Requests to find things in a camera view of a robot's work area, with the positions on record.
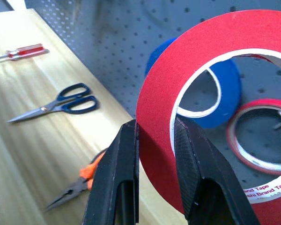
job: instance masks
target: black scissors handle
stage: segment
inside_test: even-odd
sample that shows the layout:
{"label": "black scissors handle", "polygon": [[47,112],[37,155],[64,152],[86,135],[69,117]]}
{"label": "black scissors handle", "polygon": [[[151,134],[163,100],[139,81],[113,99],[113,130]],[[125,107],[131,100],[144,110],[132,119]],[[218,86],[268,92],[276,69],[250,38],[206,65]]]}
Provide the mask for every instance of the black scissors handle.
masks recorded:
{"label": "black scissors handle", "polygon": [[[74,106],[82,105],[86,102],[94,102],[94,104],[91,107],[88,107],[88,108],[85,108],[85,109],[79,109],[79,110],[72,110],[71,109]],[[66,104],[62,105],[61,110],[64,111],[65,113],[69,113],[69,114],[83,114],[83,113],[88,113],[90,111],[95,110],[97,108],[97,106],[98,106],[98,101],[97,101],[96,97],[95,96],[87,96],[87,97],[78,98],[78,99],[74,100],[73,102],[66,103]]]}
{"label": "black scissors handle", "polygon": [[[78,93],[78,94],[73,94],[73,95],[65,96],[70,91],[78,89],[78,88],[84,88],[85,90],[83,92]],[[90,90],[90,88],[87,85],[85,85],[84,83],[77,83],[77,84],[74,84],[74,85],[72,85],[70,87],[67,87],[67,88],[63,89],[57,95],[56,100],[59,101],[59,102],[63,102],[64,100],[81,98],[83,96],[89,95],[90,92],[91,92],[91,90]]]}

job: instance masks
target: wooden surface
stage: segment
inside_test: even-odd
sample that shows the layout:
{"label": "wooden surface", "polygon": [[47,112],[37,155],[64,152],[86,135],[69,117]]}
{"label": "wooden surface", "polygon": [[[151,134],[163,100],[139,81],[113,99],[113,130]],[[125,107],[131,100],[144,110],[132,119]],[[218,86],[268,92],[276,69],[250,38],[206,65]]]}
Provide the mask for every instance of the wooden surface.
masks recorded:
{"label": "wooden surface", "polygon": [[[88,191],[48,213],[43,208],[110,145],[131,117],[34,10],[0,13],[0,55],[37,43],[50,53],[0,61],[0,225],[78,225]],[[60,90],[80,82],[92,89],[100,109],[5,122],[49,103]],[[142,167],[140,224],[186,224],[182,214],[158,195]]]}

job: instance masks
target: white tape core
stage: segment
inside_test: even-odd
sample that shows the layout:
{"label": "white tape core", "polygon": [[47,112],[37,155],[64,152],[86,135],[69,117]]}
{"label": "white tape core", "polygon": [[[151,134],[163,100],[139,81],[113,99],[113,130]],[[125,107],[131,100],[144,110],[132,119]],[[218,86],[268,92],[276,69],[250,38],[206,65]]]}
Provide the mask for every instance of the white tape core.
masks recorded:
{"label": "white tape core", "polygon": [[[177,96],[177,99],[174,103],[174,107],[172,110],[172,114],[170,117],[170,143],[171,143],[171,147],[172,147],[172,151],[173,154],[175,155],[175,151],[174,151],[174,124],[175,124],[175,118],[176,118],[176,114],[177,114],[177,110],[179,108],[179,104],[181,102],[181,99],[184,95],[184,93],[186,92],[186,90],[188,89],[188,87],[193,83],[193,81],[200,75],[202,74],[205,70],[208,70],[212,65],[214,65],[215,63],[218,62],[222,62],[228,59],[231,59],[233,57],[236,56],[240,56],[240,55],[251,55],[251,54],[257,54],[257,55],[264,55],[264,56],[269,56],[269,58],[271,58],[271,61],[276,64],[277,66],[280,66],[280,59],[281,59],[281,52],[277,52],[277,51],[273,51],[273,50],[268,50],[268,49],[259,49],[259,48],[250,48],[250,49],[241,49],[241,50],[236,50],[236,51],[232,51],[232,52],[228,52],[225,53],[223,55],[219,55],[217,57],[215,57],[214,59],[210,60],[209,62],[207,62],[206,64],[204,64],[201,68],[199,68],[189,79],[188,81],[185,83],[185,85],[183,86],[183,88],[181,89],[180,93]],[[266,185],[268,185],[269,187],[275,187],[272,186],[272,184],[276,185],[280,185],[281,186],[281,176],[278,177],[277,179],[274,179],[273,181],[269,182],[268,184],[259,186],[259,187],[264,187]],[[279,186],[277,186],[277,190],[274,189],[274,191],[271,189],[269,189],[269,187],[267,188],[267,191],[263,191],[264,193],[261,193],[260,196],[256,194],[256,196],[252,197],[248,197],[250,203],[261,203],[261,202],[267,202],[270,200],[273,200],[275,198],[281,197],[281,189],[278,189]]]}
{"label": "white tape core", "polygon": [[212,76],[212,78],[215,82],[215,85],[216,85],[216,89],[217,89],[217,98],[216,98],[215,104],[212,107],[210,107],[209,109],[206,109],[206,110],[200,111],[200,112],[193,112],[193,111],[178,107],[177,114],[179,114],[181,116],[185,116],[187,118],[201,118],[201,117],[205,117],[205,116],[212,114],[217,109],[217,107],[219,106],[221,99],[222,99],[221,85],[220,85],[220,82],[217,79],[216,75],[214,74],[214,72],[210,68],[208,68],[207,71]]}

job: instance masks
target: gray pegboard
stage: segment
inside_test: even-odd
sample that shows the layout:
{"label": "gray pegboard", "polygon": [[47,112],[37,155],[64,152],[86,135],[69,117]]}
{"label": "gray pegboard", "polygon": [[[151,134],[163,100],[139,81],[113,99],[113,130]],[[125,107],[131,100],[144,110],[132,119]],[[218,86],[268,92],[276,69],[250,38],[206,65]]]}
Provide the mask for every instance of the gray pegboard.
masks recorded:
{"label": "gray pegboard", "polygon": [[[135,116],[148,57],[161,43],[227,12],[258,8],[281,11],[281,0],[26,0],[26,6],[36,9],[98,80]],[[258,98],[281,98],[279,68],[254,59],[234,61],[242,78],[242,104]],[[215,100],[215,93],[210,77],[199,77],[183,97],[181,106],[192,110],[206,108]],[[276,112],[249,113],[237,129],[240,143],[261,159],[280,162],[281,129],[272,130],[279,121]],[[272,180],[274,176],[252,170],[234,156],[227,145],[225,126],[206,129],[206,132],[231,162],[242,186],[250,188]]]}

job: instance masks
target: tape roll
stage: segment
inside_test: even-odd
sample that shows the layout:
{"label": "tape roll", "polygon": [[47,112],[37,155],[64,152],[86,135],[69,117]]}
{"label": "tape roll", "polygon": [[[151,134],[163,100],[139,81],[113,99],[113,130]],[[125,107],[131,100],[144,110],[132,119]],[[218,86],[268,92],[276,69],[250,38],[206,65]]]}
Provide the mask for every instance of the tape roll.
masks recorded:
{"label": "tape roll", "polygon": [[226,128],[226,136],[230,148],[234,154],[246,165],[258,171],[281,175],[281,164],[270,163],[260,160],[249,154],[238,142],[235,129],[237,121],[245,113],[257,109],[275,109],[281,112],[281,100],[278,99],[259,99],[243,105],[231,118]]}
{"label": "tape roll", "polygon": [[[146,75],[158,57],[175,40],[176,38],[167,40],[151,53],[147,62]],[[218,62],[208,68],[207,71],[212,76],[217,88],[218,95],[215,104],[200,112],[179,107],[177,114],[192,118],[203,128],[214,128],[228,121],[236,111],[241,98],[241,81],[239,71],[232,60]]]}
{"label": "tape roll", "polygon": [[[180,212],[173,153],[179,103],[203,71],[235,56],[258,57],[281,67],[281,12],[239,11],[198,24],[163,52],[141,89],[136,110],[140,159],[156,190]],[[253,206],[262,225],[281,225],[281,197]]]}

